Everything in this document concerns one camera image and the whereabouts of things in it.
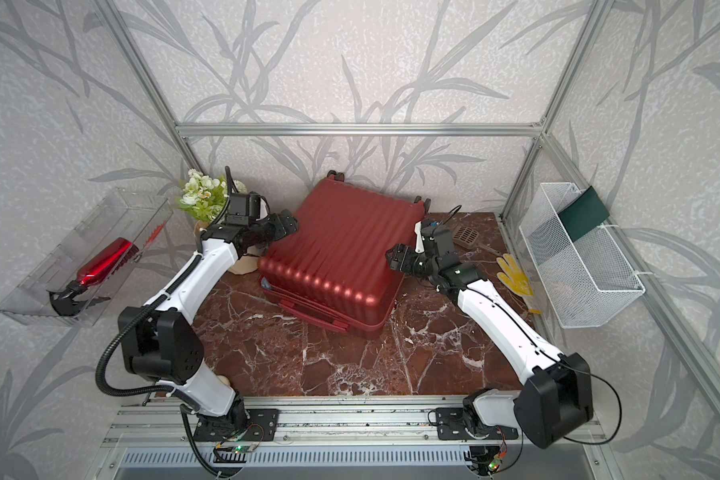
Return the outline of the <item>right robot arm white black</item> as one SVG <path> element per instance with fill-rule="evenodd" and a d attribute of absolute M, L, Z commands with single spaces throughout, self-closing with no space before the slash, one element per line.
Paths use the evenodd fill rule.
<path fill-rule="evenodd" d="M 536 333 L 501 297 L 487 275 L 458 255 L 418 252 L 397 244 L 386 252 L 390 269 L 428 280 L 491 338 L 521 384 L 511 396 L 484 389 L 463 400 L 465 430 L 476 438 L 490 430 L 519 430 L 538 448 L 570 436 L 594 417 L 592 381 L 585 359 L 566 355 Z"/>

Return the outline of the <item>red hard-shell suitcase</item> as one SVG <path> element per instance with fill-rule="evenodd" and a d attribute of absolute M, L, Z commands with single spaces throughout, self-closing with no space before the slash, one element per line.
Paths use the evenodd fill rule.
<path fill-rule="evenodd" d="M 403 200 L 346 182 L 330 171 L 298 207 L 296 233 L 273 243 L 258 261 L 260 285 L 282 310 L 325 330 L 378 337 L 403 275 L 386 253 L 415 241 L 429 211 L 420 197 Z"/>

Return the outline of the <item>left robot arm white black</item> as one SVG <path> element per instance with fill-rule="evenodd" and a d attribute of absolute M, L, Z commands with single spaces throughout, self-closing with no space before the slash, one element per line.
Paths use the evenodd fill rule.
<path fill-rule="evenodd" d="M 218 280 L 250 247 L 269 245 L 297 229 L 297 219 L 284 210 L 264 217 L 226 218 L 200 230 L 195 252 L 172 280 L 143 306 L 121 312 L 118 333 L 95 369 L 96 386 L 107 396 L 164 393 L 179 399 L 190 448 L 202 468 L 217 479 L 229 479 L 236 472 L 206 460 L 190 416 L 219 441 L 243 436 L 252 421 L 242 396 L 206 364 L 193 320 Z"/>

